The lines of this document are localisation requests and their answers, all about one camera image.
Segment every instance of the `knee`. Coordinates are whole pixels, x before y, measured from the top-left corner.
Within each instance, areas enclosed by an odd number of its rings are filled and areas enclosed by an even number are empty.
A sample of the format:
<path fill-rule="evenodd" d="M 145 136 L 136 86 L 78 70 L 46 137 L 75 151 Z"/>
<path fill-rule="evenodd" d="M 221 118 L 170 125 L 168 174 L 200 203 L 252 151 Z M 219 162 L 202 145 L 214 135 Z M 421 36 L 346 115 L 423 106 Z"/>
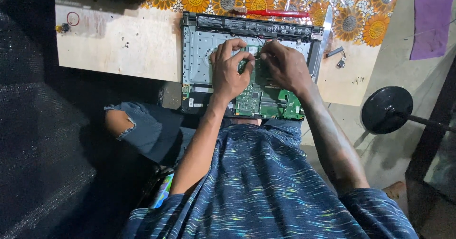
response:
<path fill-rule="evenodd" d="M 124 131 L 134 127 L 127 113 L 121 110 L 108 110 L 105 115 L 105 125 L 115 137 L 119 137 Z"/>

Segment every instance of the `metal blade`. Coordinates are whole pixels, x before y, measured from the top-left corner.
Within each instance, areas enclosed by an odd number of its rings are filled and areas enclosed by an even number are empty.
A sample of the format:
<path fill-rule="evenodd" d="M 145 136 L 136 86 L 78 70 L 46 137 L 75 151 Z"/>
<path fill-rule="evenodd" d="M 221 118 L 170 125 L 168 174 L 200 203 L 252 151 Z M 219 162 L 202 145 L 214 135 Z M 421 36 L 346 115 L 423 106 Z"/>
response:
<path fill-rule="evenodd" d="M 318 73 L 320 72 L 320 65 L 322 64 L 323 60 L 323 52 L 325 51 L 326 45 L 328 45 L 328 39 L 329 39 L 329 34 L 331 32 L 331 25 L 333 24 L 333 9 L 331 8 L 331 5 L 328 5 L 328 10 L 326 11 L 326 17 L 325 17 L 325 23 L 323 24 L 323 27 L 325 28 L 323 30 L 323 38 L 322 42 L 320 44 L 320 49 L 318 50 L 318 56 L 317 56 L 317 63 L 315 67 L 315 74 L 314 74 L 314 82 L 316 83 L 318 79 Z"/>

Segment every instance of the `ripped jeans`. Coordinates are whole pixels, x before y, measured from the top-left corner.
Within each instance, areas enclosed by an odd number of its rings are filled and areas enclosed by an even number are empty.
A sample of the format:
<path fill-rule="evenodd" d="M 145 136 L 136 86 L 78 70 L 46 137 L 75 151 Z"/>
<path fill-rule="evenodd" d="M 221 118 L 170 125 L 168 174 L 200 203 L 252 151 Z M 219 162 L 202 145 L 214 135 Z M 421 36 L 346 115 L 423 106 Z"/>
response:
<path fill-rule="evenodd" d="M 141 154 L 162 166 L 174 167 L 177 164 L 196 131 L 186 127 L 184 114 L 157 105 L 122 102 L 104 109 L 124 111 L 134 125 L 123 131 L 117 140 L 128 142 Z M 263 124 L 298 128 L 301 126 L 299 121 L 285 120 L 267 120 Z M 224 119 L 221 128 L 229 125 L 231 120 Z"/>

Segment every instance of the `black fabric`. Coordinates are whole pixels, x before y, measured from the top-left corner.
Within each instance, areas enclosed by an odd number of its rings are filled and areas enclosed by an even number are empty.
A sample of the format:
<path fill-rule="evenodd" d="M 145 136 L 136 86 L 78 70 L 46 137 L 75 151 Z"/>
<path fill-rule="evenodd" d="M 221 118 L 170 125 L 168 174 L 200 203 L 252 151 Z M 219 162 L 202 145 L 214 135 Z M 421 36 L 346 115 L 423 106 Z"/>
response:
<path fill-rule="evenodd" d="M 157 166 L 103 107 L 159 81 L 59 67 L 54 0 L 0 0 L 0 238 L 115 238 Z"/>

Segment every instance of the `purple cloth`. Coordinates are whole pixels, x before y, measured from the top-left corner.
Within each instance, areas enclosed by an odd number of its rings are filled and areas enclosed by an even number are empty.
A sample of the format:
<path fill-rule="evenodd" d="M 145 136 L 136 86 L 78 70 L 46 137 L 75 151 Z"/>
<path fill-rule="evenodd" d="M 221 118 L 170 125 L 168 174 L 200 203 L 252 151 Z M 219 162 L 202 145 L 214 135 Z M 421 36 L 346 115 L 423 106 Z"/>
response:
<path fill-rule="evenodd" d="M 415 0 L 415 35 L 410 60 L 445 55 L 453 0 Z"/>

